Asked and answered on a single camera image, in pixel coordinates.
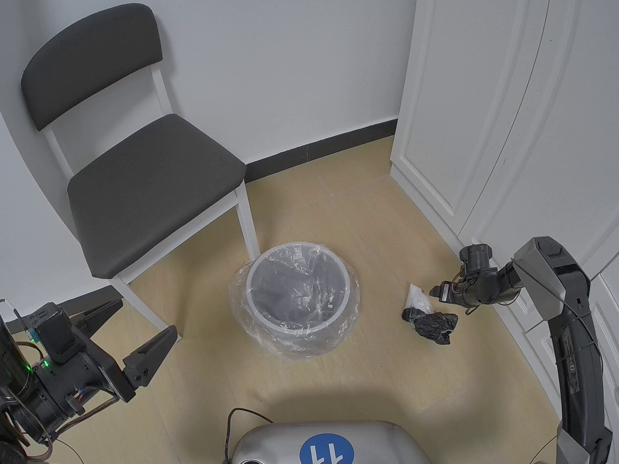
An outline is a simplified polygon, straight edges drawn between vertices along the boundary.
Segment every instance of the white trash bin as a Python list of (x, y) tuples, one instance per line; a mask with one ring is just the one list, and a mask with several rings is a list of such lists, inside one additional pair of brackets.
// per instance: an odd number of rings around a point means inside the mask
[(230, 304), (238, 323), (268, 351), (312, 358), (335, 349), (352, 328), (359, 283), (325, 246), (287, 243), (235, 274)]

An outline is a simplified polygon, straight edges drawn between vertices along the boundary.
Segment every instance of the plastic bag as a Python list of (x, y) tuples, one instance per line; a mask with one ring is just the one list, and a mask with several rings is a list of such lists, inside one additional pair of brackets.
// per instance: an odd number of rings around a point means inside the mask
[(327, 353), (359, 315), (355, 271), (312, 243), (274, 247), (244, 265), (230, 282), (232, 314), (269, 352), (289, 360)]
[(435, 313), (429, 297), (416, 285), (410, 284), (408, 298), (402, 319), (408, 321), (422, 337), (434, 340), (437, 344), (451, 343), (449, 335), (456, 328), (458, 315), (452, 313)]

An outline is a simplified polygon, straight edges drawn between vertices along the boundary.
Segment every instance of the chair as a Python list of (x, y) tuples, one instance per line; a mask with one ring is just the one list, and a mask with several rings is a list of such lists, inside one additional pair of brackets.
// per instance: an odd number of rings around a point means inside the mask
[[(90, 272), (109, 280), (161, 330), (166, 323), (128, 287), (137, 275), (234, 206), (250, 259), (260, 254), (245, 164), (172, 113), (159, 69), (162, 59), (151, 9), (125, 4), (58, 33), (22, 76), (28, 112), (69, 181), (71, 212)], [(151, 68), (163, 116), (74, 174), (53, 121), (143, 67)]]

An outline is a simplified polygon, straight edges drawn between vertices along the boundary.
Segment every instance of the chair backrest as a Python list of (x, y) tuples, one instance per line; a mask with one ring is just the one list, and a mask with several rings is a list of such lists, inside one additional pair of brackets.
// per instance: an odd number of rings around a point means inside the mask
[(30, 117), (40, 131), (86, 98), (162, 59), (157, 22), (146, 5), (124, 4), (84, 17), (28, 63), (22, 93)]

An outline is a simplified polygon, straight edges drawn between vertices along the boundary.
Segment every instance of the black baseboard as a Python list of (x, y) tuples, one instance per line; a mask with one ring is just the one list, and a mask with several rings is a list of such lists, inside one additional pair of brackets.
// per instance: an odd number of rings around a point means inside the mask
[[(327, 139), (322, 139), (321, 141), (316, 141), (314, 143), (305, 144), (304, 146), (299, 146), (298, 148), (283, 151), (282, 153), (278, 153), (272, 157), (259, 159), (258, 161), (254, 161), (247, 166), (245, 182), (255, 181), (257, 179), (261, 179), (262, 177), (266, 177), (267, 175), (286, 170), (287, 168), (292, 168), (314, 159), (332, 155), (338, 151), (344, 151), (361, 144), (382, 139), (383, 137), (389, 137), (390, 135), (394, 135), (396, 133), (397, 123), (397, 119), (381, 122), (380, 124), (352, 130), (350, 132), (345, 132), (344, 134), (335, 135), (328, 137)], [(102, 305), (107, 301), (113, 301), (121, 297), (122, 296), (116, 289), (114, 289), (111, 285), (108, 285), (102, 289), (84, 294), (79, 298), (69, 299), (59, 305), (67, 312), (69, 316), (73, 316), (74, 314), (82, 313), (88, 309)], [(22, 331), (22, 326), (18, 320), (8, 322), (7, 326), (12, 334)]]
[[(74, 314), (79, 314), (93, 307), (97, 307), (98, 305), (102, 305), (107, 303), (108, 301), (114, 301), (115, 299), (120, 299), (123, 296), (116, 289), (112, 287), (112, 285), (108, 285), (107, 287), (103, 287), (101, 289), (93, 290), (88, 294), (84, 294), (79, 298), (69, 299), (68, 301), (64, 301), (60, 303), (59, 306), (62, 307), (69, 316), (73, 316)], [(22, 315), (32, 313), (31, 311), (20, 311)], [(16, 334), (17, 332), (23, 332), (22, 325), (19, 320), (13, 320), (6, 324), (8, 326), (11, 334)]]
[(328, 137), (327, 139), (305, 144), (298, 148), (282, 151), (265, 159), (253, 161), (247, 166), (245, 182), (255, 181), (287, 168), (332, 155), (338, 151), (344, 151), (361, 144), (382, 139), (383, 137), (389, 137), (396, 133), (397, 123), (397, 119), (381, 122), (380, 124), (345, 132), (344, 134)]

